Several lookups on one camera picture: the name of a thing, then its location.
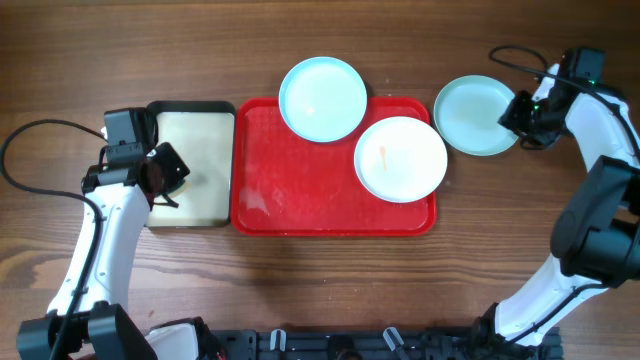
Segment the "pale green plate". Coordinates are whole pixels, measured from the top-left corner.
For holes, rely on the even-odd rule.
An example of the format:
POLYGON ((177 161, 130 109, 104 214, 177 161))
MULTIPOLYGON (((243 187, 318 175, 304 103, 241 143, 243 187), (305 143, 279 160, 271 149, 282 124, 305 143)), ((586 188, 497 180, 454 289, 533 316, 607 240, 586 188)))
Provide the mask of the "pale green plate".
POLYGON ((510 149, 518 137, 498 123, 515 98, 502 82, 483 75, 457 78, 442 88, 434 103, 434 121, 455 149, 493 156, 510 149))

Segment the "white plate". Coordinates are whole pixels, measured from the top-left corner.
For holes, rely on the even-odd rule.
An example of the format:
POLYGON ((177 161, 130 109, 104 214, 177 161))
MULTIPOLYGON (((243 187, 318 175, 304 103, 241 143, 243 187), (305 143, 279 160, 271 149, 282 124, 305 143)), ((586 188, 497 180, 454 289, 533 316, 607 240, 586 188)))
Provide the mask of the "white plate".
POLYGON ((448 167, 445 144, 427 123, 394 116, 367 128, 354 149, 355 173, 375 197, 392 203, 420 200, 440 185, 448 167))

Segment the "green scrubbing sponge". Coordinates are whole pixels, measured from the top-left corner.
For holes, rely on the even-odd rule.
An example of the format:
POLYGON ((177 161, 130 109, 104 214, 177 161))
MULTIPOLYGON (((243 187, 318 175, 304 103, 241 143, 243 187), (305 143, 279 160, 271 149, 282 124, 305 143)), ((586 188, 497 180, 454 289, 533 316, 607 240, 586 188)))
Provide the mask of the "green scrubbing sponge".
POLYGON ((180 184, 176 185, 174 188, 171 188, 167 192, 167 195, 171 198, 179 196, 180 194, 185 192, 190 186, 191 186, 191 183, 189 181, 182 180, 180 184))

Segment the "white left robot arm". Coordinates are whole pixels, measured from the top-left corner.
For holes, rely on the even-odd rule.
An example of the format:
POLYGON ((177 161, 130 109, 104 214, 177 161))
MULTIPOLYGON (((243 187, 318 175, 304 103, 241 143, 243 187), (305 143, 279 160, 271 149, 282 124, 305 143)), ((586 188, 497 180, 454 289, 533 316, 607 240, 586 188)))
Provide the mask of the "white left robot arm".
POLYGON ((23 359, 65 359, 84 343, 99 359, 198 359, 206 332, 201 319, 179 320, 143 334, 126 311, 140 233, 164 194, 189 173, 163 143, 145 155, 93 166, 83 183, 86 215, 71 265, 46 315, 21 324, 23 359))

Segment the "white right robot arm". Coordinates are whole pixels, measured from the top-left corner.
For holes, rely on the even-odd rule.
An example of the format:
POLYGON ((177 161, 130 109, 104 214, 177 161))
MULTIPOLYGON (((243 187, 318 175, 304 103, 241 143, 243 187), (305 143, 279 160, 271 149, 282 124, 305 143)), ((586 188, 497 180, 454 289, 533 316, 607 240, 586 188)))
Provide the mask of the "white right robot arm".
POLYGON ((585 301, 639 278, 639 137, 619 97, 578 91, 522 91, 500 125, 540 144, 569 133, 587 177, 557 219, 551 253, 511 297, 479 318, 468 347, 492 358, 531 358, 547 333, 585 301))

